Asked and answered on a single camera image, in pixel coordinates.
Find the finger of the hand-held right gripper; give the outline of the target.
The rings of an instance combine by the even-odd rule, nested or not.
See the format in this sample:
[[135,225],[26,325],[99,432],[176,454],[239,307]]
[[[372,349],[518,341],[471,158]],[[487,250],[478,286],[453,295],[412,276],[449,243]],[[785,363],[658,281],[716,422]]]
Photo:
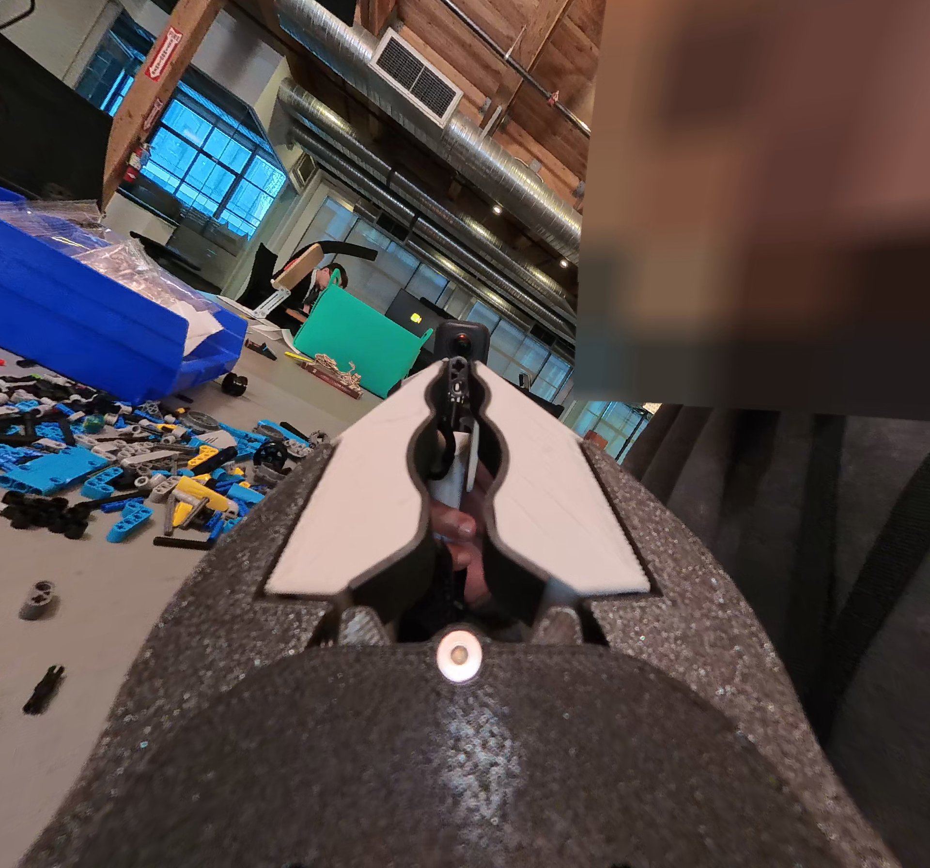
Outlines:
[[459,511],[465,494],[473,490],[477,478],[480,430],[444,435],[445,447],[429,480],[429,491],[436,502]]

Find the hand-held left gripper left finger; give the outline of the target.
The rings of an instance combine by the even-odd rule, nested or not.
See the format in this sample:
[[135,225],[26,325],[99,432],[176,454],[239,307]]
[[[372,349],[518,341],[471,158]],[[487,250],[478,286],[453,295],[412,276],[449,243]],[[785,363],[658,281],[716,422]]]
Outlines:
[[264,585],[266,595],[369,606],[383,621],[414,606],[434,574],[427,483],[446,444],[434,363],[345,430]]

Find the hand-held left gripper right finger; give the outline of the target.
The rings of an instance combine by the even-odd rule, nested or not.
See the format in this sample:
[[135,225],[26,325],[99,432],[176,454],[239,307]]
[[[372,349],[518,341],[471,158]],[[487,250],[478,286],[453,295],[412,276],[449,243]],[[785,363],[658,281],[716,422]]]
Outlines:
[[650,578],[580,439],[483,363],[471,366],[482,508],[483,574],[522,622],[549,606],[647,595]]

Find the grey desk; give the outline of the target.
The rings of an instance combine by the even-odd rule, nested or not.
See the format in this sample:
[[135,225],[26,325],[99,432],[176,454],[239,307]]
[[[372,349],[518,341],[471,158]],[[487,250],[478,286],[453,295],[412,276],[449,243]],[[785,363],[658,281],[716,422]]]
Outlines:
[[[158,835],[169,805],[146,804],[184,769],[203,713],[220,713],[232,690],[265,688],[266,670],[294,666],[327,609],[260,594],[273,558],[309,499],[332,442],[366,413],[284,362],[245,353],[252,379],[234,401],[194,391],[194,408],[251,428],[291,417],[299,429],[331,430],[329,442],[212,550],[152,544],[152,534],[105,541],[100,517],[80,541],[17,531],[2,520],[2,866],[108,866],[84,853],[110,822],[129,843]],[[55,586],[40,620],[18,612],[36,582]],[[66,671],[46,711],[22,707],[51,665]]]

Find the person's right hand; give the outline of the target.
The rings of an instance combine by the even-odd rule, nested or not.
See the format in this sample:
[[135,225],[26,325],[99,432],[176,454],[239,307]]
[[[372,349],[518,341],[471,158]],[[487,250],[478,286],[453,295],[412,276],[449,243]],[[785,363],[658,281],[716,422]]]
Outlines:
[[465,606],[477,609],[488,605],[491,592],[483,566],[483,528],[470,513],[443,502],[431,500],[431,523],[436,541],[451,558],[453,579],[463,583]]

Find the green plastic bin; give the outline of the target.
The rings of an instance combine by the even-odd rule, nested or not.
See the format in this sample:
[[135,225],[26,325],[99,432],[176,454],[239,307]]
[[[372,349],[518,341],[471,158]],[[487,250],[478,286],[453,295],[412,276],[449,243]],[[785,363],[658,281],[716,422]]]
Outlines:
[[331,285],[298,330],[294,344],[307,357],[324,354],[342,372],[354,371],[363,389],[384,399],[406,378],[433,334],[429,328],[417,336]]

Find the white vent grille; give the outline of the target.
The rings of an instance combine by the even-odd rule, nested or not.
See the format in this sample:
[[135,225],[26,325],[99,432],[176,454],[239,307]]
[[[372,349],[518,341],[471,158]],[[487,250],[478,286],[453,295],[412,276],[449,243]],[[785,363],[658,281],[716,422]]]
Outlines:
[[371,70],[433,124],[447,129],[463,91],[387,27],[369,62]]

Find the pile of loose brick pieces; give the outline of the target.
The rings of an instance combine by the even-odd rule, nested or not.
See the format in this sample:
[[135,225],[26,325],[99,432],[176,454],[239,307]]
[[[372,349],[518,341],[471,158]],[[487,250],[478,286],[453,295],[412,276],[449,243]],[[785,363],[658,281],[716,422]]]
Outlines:
[[132,404],[29,368],[1,378],[2,519],[72,541],[110,516],[109,543],[205,552],[320,445],[281,420],[242,428],[190,394]]

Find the paned window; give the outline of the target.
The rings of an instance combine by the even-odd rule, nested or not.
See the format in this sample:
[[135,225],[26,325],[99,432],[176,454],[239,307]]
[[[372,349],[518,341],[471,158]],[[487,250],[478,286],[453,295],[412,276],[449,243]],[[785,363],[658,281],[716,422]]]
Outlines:
[[[105,34],[76,91],[114,117],[154,36],[127,14]],[[258,118],[240,98],[195,66],[185,71],[148,134],[139,182],[155,186],[180,211],[194,211],[244,239],[259,230],[285,188],[285,172]]]

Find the blue plastic bin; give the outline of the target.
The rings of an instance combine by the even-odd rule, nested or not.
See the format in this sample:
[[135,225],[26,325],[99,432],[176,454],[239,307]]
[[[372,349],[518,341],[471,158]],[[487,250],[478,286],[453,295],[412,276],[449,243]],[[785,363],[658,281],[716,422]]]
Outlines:
[[217,305],[222,331],[186,358],[185,319],[1,219],[2,347],[118,399],[161,399],[230,372],[248,325]]

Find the crumpled clear bag with pieces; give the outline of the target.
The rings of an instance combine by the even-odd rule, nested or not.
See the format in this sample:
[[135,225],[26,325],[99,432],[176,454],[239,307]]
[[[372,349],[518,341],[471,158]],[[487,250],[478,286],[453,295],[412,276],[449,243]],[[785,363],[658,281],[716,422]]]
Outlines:
[[35,236],[58,254],[76,260],[187,322],[184,357],[223,329],[219,307],[152,259],[141,241],[103,222],[91,200],[3,201],[3,223]]

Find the short black pin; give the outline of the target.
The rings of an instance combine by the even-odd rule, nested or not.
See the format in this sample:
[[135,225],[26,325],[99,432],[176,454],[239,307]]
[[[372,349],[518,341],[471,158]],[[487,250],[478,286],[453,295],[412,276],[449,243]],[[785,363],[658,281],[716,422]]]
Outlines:
[[40,715],[46,711],[60,687],[65,671],[64,665],[51,665],[46,669],[42,678],[33,688],[29,699],[26,700],[22,707],[24,714]]

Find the wooden beam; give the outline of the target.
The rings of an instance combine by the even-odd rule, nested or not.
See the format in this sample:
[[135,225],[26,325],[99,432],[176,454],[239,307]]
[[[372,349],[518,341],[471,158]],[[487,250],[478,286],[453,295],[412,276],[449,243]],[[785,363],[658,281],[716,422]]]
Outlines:
[[129,159],[152,131],[228,0],[179,0],[112,118],[99,205],[106,209]]

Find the black flat board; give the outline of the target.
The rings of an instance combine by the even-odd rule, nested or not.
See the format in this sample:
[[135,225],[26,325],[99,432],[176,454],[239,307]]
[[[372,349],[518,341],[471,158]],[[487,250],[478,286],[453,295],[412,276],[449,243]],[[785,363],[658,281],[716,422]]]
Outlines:
[[1,185],[100,203],[111,117],[1,38]]

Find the silver air duct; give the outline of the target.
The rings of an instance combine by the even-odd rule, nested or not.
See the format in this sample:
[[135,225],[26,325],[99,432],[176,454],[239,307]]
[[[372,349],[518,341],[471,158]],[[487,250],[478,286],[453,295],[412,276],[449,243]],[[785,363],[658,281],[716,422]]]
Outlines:
[[280,25],[461,176],[566,258],[577,255],[582,218],[529,166],[459,108],[447,129],[423,116],[370,68],[380,38],[346,25],[316,0],[274,0]]

